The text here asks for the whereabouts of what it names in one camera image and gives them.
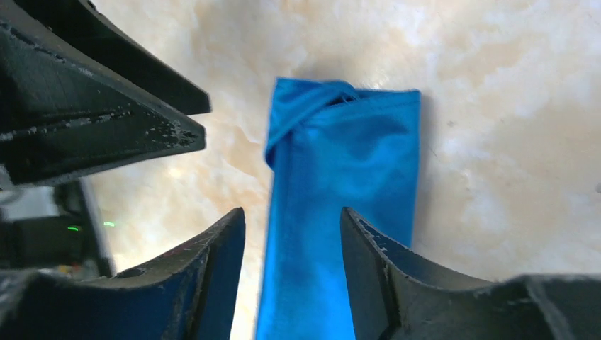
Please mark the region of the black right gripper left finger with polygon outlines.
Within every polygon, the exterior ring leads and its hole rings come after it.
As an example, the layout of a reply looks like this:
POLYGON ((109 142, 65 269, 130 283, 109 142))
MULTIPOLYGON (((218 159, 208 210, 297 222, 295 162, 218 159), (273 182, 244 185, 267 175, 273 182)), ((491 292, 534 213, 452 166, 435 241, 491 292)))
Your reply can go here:
POLYGON ((1 272, 2 339, 228 339, 245 213, 112 278, 1 272))

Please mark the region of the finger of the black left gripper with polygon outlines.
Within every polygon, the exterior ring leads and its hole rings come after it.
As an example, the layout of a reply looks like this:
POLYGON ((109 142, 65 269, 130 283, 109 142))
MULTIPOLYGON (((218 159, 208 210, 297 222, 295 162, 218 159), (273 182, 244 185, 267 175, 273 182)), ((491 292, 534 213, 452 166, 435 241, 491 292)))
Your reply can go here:
POLYGON ((211 112, 209 95, 99 13, 91 1, 16 4, 59 38, 185 115, 211 112))
POLYGON ((1 20, 1 184, 52 186, 195 152, 205 128, 33 18, 1 20))

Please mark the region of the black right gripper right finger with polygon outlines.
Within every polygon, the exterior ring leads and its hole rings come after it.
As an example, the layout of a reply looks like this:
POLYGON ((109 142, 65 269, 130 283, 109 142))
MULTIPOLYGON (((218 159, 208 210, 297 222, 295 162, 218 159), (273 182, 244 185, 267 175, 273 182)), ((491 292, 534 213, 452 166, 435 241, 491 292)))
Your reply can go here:
POLYGON ((599 339, 598 275, 496 283, 426 259, 350 208, 342 252, 358 339, 599 339))

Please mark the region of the blue cloth napkin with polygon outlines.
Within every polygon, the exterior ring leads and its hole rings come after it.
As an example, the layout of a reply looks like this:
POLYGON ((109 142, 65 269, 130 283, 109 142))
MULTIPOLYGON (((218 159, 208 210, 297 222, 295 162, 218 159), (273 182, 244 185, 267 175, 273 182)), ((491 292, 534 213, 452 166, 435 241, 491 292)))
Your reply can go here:
POLYGON ((412 240, 421 94, 280 78, 265 160, 274 173, 257 339, 353 339, 341 211, 412 240))

